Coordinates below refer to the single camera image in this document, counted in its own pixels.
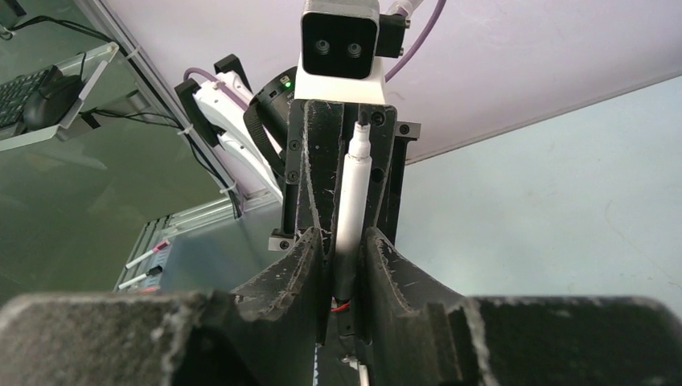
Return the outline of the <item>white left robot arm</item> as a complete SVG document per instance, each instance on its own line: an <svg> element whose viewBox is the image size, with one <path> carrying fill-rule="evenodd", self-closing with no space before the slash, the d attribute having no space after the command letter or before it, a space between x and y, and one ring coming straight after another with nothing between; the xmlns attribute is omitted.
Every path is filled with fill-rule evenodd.
<svg viewBox="0 0 682 386"><path fill-rule="evenodd" d="M294 96L296 68L290 68L269 82L262 97L253 93L241 61L228 55L214 65L214 71L188 68L183 82L175 91L196 132L225 163L232 162L232 179L236 186L228 189L234 199L249 199L262 189L268 190L285 207L277 236L291 234L296 210L295 200L286 197L286 181L272 169L261 154L244 123L244 113L253 99L257 99L259 121L273 150L280 158L286 156L283 145L288 134L286 119Z"/></svg>

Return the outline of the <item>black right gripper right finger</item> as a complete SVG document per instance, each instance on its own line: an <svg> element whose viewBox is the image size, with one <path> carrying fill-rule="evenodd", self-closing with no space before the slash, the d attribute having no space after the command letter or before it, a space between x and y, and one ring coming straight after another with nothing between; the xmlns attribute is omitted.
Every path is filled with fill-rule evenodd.
<svg viewBox="0 0 682 386"><path fill-rule="evenodd" d="M678 385L681 322L646 297L463 296L364 241L376 385Z"/></svg>

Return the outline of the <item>white pen red cap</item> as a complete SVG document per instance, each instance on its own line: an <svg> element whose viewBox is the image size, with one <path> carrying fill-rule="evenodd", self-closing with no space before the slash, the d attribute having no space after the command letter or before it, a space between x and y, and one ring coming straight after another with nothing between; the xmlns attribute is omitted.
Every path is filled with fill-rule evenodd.
<svg viewBox="0 0 682 386"><path fill-rule="evenodd" d="M161 250L167 248L169 245L170 245L170 241L169 241L169 240L162 240L162 241L160 241L159 243L157 243L157 244L156 244L153 248L151 248L150 250L144 252L144 253L141 254L140 256L135 257L133 260L131 260L130 262L126 263L126 264L125 264L125 268L126 268L126 269L131 269L131 268L133 268L134 266L140 264L142 261L144 261L144 260L147 259L148 257L151 257L151 256L153 256L155 253L157 253L157 252L159 252L159 251L161 251Z"/></svg>

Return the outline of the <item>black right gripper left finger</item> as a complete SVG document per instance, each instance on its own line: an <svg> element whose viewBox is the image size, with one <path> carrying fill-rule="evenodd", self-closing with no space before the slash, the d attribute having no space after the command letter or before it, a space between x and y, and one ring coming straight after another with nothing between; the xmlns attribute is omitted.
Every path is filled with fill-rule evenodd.
<svg viewBox="0 0 682 386"><path fill-rule="evenodd" d="M53 293L1 310L4 385L311 385L323 240L307 229L243 285Z"/></svg>

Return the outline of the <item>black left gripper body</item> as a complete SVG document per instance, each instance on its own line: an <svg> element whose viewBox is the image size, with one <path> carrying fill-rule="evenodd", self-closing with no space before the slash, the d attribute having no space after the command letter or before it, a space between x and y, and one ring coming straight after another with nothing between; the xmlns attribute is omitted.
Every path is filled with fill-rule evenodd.
<svg viewBox="0 0 682 386"><path fill-rule="evenodd" d="M286 156L282 158L284 162L284 174L281 176L287 184L285 190L286 197L292 197L295 200L296 210L294 213L294 224L291 227L291 234L282 238L277 236L277 230L281 228L285 207L282 208L281 224L278 228L273 230L269 238L269 249L273 251L285 251L294 245L295 240L304 232L298 230L296 227L297 209L298 209L298 185L300 182L299 163L302 153L302 103L304 101L291 101L287 124L287 136L283 145ZM332 245L335 242L335 234L338 223L339 212L339 197L341 189L341 178L343 173L343 160L347 152L348 143L351 139L354 125L361 112L368 114L368 104L358 103L340 103L343 106L343 132L341 137L341 150L339 154L339 174L337 176L337 193L336 193L336 209L334 219L334 231ZM388 173L387 181L387 200L384 202L384 210L386 214L386 233L384 233L390 241L396 239L396 230L398 223L399 210L401 205L401 192L404 180L405 162L407 156L407 147L410 142L416 141L421 134L421 126L418 123L403 122L397 118L396 111L396 130L394 137L394 144L392 149L391 165ZM368 202L366 204L366 212L364 217L364 224L368 226Z"/></svg>

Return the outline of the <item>white marker pen black tip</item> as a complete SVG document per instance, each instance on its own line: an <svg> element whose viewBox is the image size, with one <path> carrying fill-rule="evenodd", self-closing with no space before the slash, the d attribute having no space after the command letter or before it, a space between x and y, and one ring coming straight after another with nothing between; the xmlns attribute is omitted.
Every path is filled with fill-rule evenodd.
<svg viewBox="0 0 682 386"><path fill-rule="evenodd" d="M335 244L333 296L345 303L352 298L359 246L363 234L372 157L368 114L361 112L343 160Z"/></svg>

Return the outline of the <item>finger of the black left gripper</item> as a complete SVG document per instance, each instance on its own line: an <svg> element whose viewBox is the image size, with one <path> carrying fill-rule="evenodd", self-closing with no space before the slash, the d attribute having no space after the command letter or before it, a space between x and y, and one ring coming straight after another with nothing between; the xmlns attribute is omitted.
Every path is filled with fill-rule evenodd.
<svg viewBox="0 0 682 386"><path fill-rule="evenodd" d="M296 227L316 228L324 251L331 250L336 209L343 106L328 101L302 103L302 153Z"/></svg>
<svg viewBox="0 0 682 386"><path fill-rule="evenodd" d="M396 109L390 105L368 105L372 166L368 190L368 227L386 233L384 202L396 130Z"/></svg>

